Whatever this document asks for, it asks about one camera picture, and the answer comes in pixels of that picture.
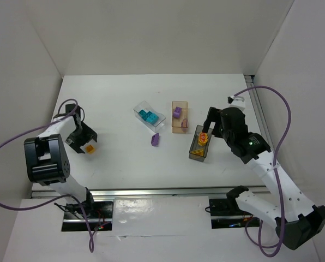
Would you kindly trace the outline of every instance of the yellow object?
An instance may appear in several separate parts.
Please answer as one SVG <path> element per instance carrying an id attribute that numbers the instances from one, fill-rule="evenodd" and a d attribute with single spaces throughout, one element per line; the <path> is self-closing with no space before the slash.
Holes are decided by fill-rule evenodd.
<path id="1" fill-rule="evenodd" d="M 194 151 L 191 151 L 190 153 L 191 153 L 191 154 L 195 154 L 195 155 L 197 155 L 197 156 L 201 156 L 201 157 L 203 157 L 203 156 L 204 156 L 204 148 L 202 148 L 202 149 L 198 149 L 198 150 L 194 150 Z"/>
<path id="2" fill-rule="evenodd" d="M 206 133 L 200 132 L 197 143 L 199 146 L 206 146 L 208 141 L 208 135 Z"/>
<path id="3" fill-rule="evenodd" d="M 96 149 L 92 145 L 85 147 L 85 149 L 89 154 L 92 154 L 93 152 L 96 151 Z"/>

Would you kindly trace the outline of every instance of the gray wall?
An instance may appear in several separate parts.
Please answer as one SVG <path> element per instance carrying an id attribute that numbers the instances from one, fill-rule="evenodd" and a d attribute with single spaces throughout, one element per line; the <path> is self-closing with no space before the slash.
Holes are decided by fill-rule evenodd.
<path id="1" fill-rule="evenodd" d="M 276 88 L 292 108 L 292 125 L 279 160 L 309 187 L 307 195 L 325 205 L 325 0 L 295 0 L 256 77 Z M 281 100 L 260 91 L 269 131 L 277 144 L 286 126 Z M 325 261 L 325 228 L 314 238 Z"/>
<path id="2" fill-rule="evenodd" d="M 61 77 L 19 0 L 0 0 L 0 143 L 50 120 Z M 0 151 L 0 201 L 19 206 L 30 183 L 23 138 Z M 0 208 L 0 261 L 17 212 Z"/>
<path id="3" fill-rule="evenodd" d="M 25 0 L 61 74 L 254 74 L 293 0 Z"/>

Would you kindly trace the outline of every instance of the tabletop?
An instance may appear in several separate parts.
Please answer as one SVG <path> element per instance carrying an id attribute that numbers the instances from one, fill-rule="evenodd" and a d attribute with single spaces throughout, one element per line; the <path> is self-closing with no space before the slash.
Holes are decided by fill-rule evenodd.
<path id="1" fill-rule="evenodd" d="M 75 98 L 85 123 L 98 133 L 93 154 L 65 147 L 71 174 L 89 189 L 262 186 L 223 139 L 212 137 L 203 163 L 188 158 L 195 128 L 203 125 L 209 107 L 228 107 L 227 97 L 245 88 L 242 74 L 65 76 L 55 113 L 62 101 Z M 260 133 L 250 96 L 243 97 L 249 130 Z M 158 147 L 151 146 L 154 133 L 133 111 L 144 100 L 166 116 Z M 172 101 L 188 102 L 187 134 L 171 131 Z M 34 184 L 33 190 L 45 187 Z"/>

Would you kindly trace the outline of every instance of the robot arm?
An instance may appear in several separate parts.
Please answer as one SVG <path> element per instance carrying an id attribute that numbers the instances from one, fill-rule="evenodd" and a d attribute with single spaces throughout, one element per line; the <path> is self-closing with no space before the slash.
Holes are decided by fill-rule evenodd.
<path id="1" fill-rule="evenodd" d="M 317 207 L 290 179 L 279 163 L 274 167 L 273 152 L 259 134 L 248 132 L 245 124 L 244 100 L 229 98 L 229 108 L 219 110 L 210 108 L 203 132 L 208 131 L 215 122 L 213 134 L 223 138 L 231 151 L 245 165 L 261 178 L 269 191 L 279 197 L 274 168 L 280 176 L 285 205 L 284 245 L 294 250 L 318 234 L 325 225 L 325 207 Z M 252 213 L 263 220 L 280 235 L 280 207 L 275 206 L 252 193 L 248 188 L 239 186 L 227 193 L 227 198 L 240 210 Z"/>
<path id="2" fill-rule="evenodd" d="M 56 115 L 59 121 L 74 109 L 75 104 L 65 106 L 66 113 Z M 70 174 L 70 163 L 64 148 L 68 144 L 77 153 L 92 153 L 97 133 L 80 120 L 81 108 L 73 117 L 49 126 L 36 138 L 25 140 L 25 156 L 28 178 L 33 183 L 49 186 L 60 195 L 69 194 L 82 202 L 86 213 L 92 211 L 93 198 L 90 191 L 78 184 Z M 68 209 L 81 214 L 80 207 L 73 198 L 66 198 Z"/>

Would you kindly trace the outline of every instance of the clear plastic container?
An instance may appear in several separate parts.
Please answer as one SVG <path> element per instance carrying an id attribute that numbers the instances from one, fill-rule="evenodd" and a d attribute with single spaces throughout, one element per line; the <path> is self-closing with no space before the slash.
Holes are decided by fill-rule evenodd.
<path id="1" fill-rule="evenodd" d="M 202 129 L 203 126 L 200 125 L 196 126 L 195 133 L 193 136 L 193 141 L 191 143 L 190 150 L 189 150 L 189 158 L 200 162 L 204 162 L 205 158 L 207 157 L 208 146 L 210 144 L 211 136 L 212 136 L 212 129 L 209 128 L 207 132 L 208 141 L 206 145 L 204 146 L 199 145 L 198 138 L 199 138 L 199 134 L 202 132 Z"/>
<path id="2" fill-rule="evenodd" d="M 172 101 L 172 132 L 186 134 L 188 131 L 188 102 Z"/>
<path id="3" fill-rule="evenodd" d="M 135 116 L 155 133 L 165 124 L 166 117 L 154 111 L 146 101 L 137 105 L 134 112 Z"/>

